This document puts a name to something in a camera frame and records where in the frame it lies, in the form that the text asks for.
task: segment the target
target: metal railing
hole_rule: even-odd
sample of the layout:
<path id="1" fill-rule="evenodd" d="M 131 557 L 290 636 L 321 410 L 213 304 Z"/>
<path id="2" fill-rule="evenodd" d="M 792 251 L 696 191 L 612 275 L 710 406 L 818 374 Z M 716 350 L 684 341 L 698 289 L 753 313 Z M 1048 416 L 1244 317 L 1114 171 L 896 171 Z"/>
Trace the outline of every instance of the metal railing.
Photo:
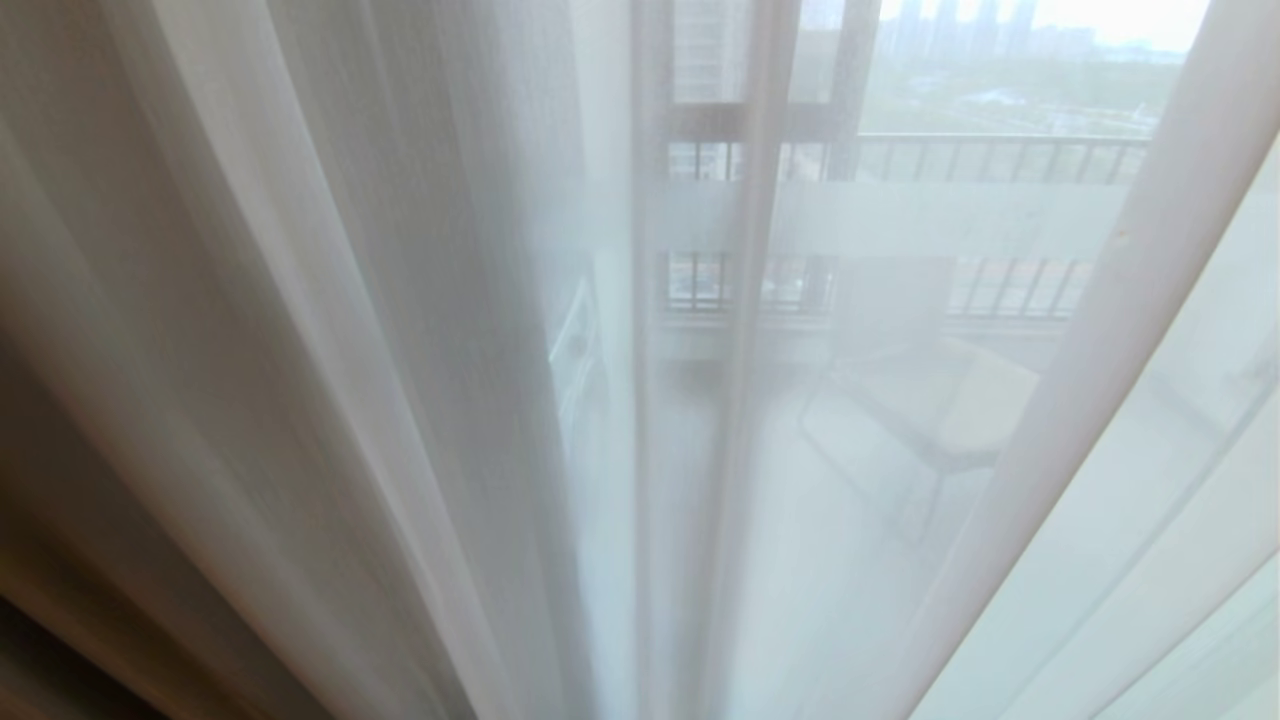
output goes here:
<path id="1" fill-rule="evenodd" d="M 767 260 L 760 313 L 822 318 L 836 297 L 840 259 L 774 255 Z M 947 316 L 957 320 L 1066 320 L 1093 264 L 1060 259 L 957 258 Z M 723 252 L 666 252 L 658 264 L 664 311 L 723 314 L 733 301 Z"/>
<path id="2" fill-rule="evenodd" d="M 860 135 L 854 147 L 858 182 L 965 182 L 1126 184 L 1138 173 L 1148 141 L 1128 137 L 1015 135 Z M 829 182 L 832 146 L 782 145 L 778 179 Z M 741 177 L 736 142 L 672 142 L 672 179 L 733 181 Z"/>

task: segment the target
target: sheer curtain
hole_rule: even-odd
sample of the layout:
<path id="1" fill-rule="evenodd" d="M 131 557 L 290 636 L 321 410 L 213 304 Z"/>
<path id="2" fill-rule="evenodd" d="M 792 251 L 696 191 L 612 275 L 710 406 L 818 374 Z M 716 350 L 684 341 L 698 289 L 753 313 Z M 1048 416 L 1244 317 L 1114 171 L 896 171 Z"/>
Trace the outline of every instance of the sheer curtain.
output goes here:
<path id="1" fill-rule="evenodd" d="M 4 4 L 0 707 L 1275 717 L 1277 27 Z"/>

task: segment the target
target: chair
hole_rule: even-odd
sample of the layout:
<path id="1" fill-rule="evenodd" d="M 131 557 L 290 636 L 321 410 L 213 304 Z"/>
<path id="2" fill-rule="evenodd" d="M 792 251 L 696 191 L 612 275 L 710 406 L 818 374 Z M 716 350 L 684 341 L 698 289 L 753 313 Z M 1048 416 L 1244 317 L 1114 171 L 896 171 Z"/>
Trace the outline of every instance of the chair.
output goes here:
<path id="1" fill-rule="evenodd" d="M 844 261 L 831 359 L 797 419 L 804 437 L 849 475 L 805 427 L 814 400 L 838 389 L 932 469 L 919 539 L 928 534 L 942 482 L 996 464 L 1038 380 L 1021 365 L 942 333 L 954 269 L 951 259 Z"/>

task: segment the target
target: sky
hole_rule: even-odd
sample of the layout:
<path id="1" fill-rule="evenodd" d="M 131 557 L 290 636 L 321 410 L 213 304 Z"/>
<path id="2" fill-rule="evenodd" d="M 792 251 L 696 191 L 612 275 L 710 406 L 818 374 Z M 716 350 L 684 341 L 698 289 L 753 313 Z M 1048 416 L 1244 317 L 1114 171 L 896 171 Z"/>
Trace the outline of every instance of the sky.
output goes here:
<path id="1" fill-rule="evenodd" d="M 1152 50 L 1185 51 L 1196 38 L 1210 0 L 1039 0 L 1036 26 L 1092 27 L 1103 45 L 1148 44 Z M 940 0 L 924 0 L 932 15 Z M 980 0 L 959 0 L 960 19 L 973 18 Z M 1001 18 L 1018 0 L 1001 0 Z M 902 0 L 882 0 L 881 18 L 896 17 Z M 805 27 L 838 27 L 844 0 L 804 0 Z"/>

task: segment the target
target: white curtain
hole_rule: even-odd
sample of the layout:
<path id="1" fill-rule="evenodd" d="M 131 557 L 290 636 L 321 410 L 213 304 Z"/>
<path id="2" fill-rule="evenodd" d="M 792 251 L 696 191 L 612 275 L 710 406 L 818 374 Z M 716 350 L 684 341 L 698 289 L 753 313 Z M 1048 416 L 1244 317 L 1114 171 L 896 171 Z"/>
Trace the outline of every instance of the white curtain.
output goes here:
<path id="1" fill-rule="evenodd" d="M 0 593 L 169 717 L 1276 717 L 1277 28 L 5 3 Z"/>

